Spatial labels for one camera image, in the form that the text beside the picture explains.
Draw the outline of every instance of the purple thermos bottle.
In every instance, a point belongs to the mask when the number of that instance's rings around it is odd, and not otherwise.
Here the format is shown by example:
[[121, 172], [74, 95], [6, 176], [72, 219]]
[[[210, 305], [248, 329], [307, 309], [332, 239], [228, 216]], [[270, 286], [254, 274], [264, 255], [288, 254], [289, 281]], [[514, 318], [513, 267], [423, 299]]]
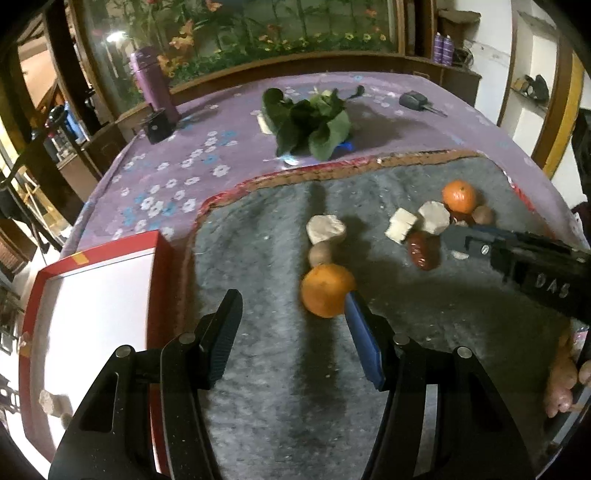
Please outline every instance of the purple thermos bottle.
[[443, 39], [443, 54], [441, 55], [441, 63], [450, 66], [453, 62], [453, 40], [448, 35]]
[[154, 47], [136, 50], [131, 54], [130, 64], [146, 102], [151, 103], [155, 110], [164, 108], [166, 117], [175, 125], [181, 116], [173, 104], [168, 81], [158, 64], [158, 51]]
[[435, 63], [441, 63], [441, 59], [443, 58], [443, 37], [439, 32], [435, 35], [433, 39], [433, 61]]

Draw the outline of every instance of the tofu block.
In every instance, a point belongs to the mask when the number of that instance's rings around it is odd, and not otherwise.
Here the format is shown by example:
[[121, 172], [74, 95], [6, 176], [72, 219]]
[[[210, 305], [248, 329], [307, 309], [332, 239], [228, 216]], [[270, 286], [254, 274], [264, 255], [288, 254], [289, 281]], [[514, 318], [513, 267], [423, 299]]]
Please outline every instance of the tofu block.
[[308, 221], [306, 231], [312, 245], [325, 240], [338, 243], [343, 241], [347, 234], [345, 224], [335, 215], [314, 215]]
[[386, 236], [390, 240], [401, 244], [417, 221], [418, 217], [403, 208], [399, 208], [390, 218], [390, 227], [386, 230]]
[[421, 230], [424, 232], [439, 235], [449, 226], [449, 212], [445, 205], [440, 202], [425, 202], [418, 212], [423, 217]]

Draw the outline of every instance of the pink object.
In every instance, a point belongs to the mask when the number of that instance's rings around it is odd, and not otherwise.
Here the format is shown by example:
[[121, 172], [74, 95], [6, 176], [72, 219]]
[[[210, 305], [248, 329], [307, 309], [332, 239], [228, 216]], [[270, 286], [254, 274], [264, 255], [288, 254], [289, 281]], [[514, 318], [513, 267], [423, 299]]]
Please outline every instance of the pink object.
[[168, 81], [158, 64], [158, 51], [154, 47], [144, 47], [133, 52], [129, 63], [146, 102], [154, 110], [164, 108], [166, 116], [172, 124], [176, 124], [181, 116], [173, 104], [168, 89]]

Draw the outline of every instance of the car key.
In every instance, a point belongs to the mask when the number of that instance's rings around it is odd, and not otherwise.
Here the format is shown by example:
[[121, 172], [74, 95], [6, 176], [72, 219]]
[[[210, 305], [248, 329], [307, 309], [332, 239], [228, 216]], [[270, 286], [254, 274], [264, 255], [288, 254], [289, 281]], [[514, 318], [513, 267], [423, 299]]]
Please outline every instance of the car key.
[[433, 106], [431, 105], [431, 102], [429, 102], [429, 99], [427, 97], [425, 97], [422, 93], [419, 93], [419, 92], [412, 91], [412, 92], [403, 93], [400, 96], [398, 103], [400, 103], [400, 105], [402, 105], [402, 106], [405, 106], [406, 108], [409, 108], [411, 110], [415, 110], [417, 112], [421, 112], [423, 110], [428, 110], [428, 111], [436, 113], [437, 115], [440, 115], [440, 116], [447, 116], [441, 110], [437, 110], [436, 108], [433, 108]]

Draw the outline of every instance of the purple tablecloth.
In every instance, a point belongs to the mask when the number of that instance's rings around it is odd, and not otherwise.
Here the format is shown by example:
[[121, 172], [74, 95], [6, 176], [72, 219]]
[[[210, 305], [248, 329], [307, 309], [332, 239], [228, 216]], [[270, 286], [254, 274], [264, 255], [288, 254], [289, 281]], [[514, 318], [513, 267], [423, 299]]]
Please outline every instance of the purple tablecloth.
[[[181, 241], [208, 197], [253, 177], [317, 163], [276, 158], [275, 138], [260, 132], [261, 95], [278, 87], [295, 101], [338, 88], [348, 96], [353, 151], [340, 148], [334, 160], [385, 153], [470, 149], [485, 154], [515, 182], [558, 238], [581, 244], [577, 223], [544, 173], [508, 136], [480, 112], [434, 83], [395, 73], [321, 73], [279, 77], [234, 87], [180, 108], [183, 120], [169, 139], [150, 145], [144, 134], [126, 147], [100, 181], [74, 226], [62, 256], [122, 236], [159, 229]], [[398, 104], [417, 90], [448, 117], [414, 112]]]

